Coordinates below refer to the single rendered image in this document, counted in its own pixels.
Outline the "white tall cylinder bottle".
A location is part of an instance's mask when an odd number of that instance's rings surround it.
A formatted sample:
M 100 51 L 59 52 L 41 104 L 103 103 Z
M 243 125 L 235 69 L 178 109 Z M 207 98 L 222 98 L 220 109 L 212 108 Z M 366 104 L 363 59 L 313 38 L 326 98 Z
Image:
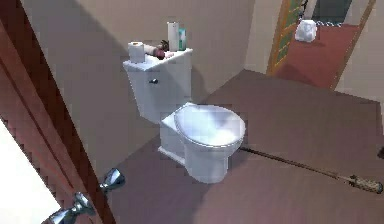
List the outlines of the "white tall cylinder bottle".
M 168 22 L 167 33 L 168 33 L 169 50 L 171 52 L 178 51 L 179 50 L 179 23 Z

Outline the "white toilet paper roll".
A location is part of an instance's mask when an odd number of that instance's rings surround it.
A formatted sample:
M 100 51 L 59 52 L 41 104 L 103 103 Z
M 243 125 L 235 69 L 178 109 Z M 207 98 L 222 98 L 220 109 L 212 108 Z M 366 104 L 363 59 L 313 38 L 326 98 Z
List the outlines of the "white toilet paper roll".
M 145 61 L 145 50 L 142 42 L 130 42 L 128 52 L 132 63 L 143 63 Z

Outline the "brown wooden room door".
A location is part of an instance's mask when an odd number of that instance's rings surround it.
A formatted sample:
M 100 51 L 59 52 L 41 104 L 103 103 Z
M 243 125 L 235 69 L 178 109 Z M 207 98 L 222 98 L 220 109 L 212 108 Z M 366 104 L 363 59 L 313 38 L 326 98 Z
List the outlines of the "brown wooden room door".
M 0 118 L 61 207 L 94 206 L 78 224 L 117 224 L 21 0 L 0 0 Z

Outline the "silver door knob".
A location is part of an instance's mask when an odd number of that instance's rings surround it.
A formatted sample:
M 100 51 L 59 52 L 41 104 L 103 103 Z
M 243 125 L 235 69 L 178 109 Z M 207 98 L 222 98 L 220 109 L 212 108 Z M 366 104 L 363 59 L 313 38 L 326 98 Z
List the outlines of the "silver door knob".
M 124 175 L 117 169 L 111 169 L 104 177 L 104 180 L 99 184 L 99 187 L 104 194 L 122 187 L 125 184 Z
M 76 192 L 74 194 L 73 205 L 70 208 L 59 209 L 52 213 L 41 224 L 75 224 L 77 218 L 82 214 L 93 216 L 95 209 L 83 193 Z

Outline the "white lumpy bag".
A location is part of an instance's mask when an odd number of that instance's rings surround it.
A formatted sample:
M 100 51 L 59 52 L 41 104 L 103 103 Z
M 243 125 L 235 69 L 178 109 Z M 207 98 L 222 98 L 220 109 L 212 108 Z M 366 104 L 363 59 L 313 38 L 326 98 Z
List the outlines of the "white lumpy bag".
M 301 20 L 295 32 L 295 39 L 301 42 L 312 42 L 316 38 L 317 26 L 313 20 Z

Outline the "dark red plunger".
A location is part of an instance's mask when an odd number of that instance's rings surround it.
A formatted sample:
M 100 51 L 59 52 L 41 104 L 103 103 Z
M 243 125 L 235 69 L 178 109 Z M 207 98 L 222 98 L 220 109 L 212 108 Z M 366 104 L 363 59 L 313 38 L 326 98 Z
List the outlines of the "dark red plunger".
M 162 40 L 158 46 L 144 45 L 144 52 L 147 55 L 163 60 L 165 58 L 165 52 L 169 50 L 169 42 Z

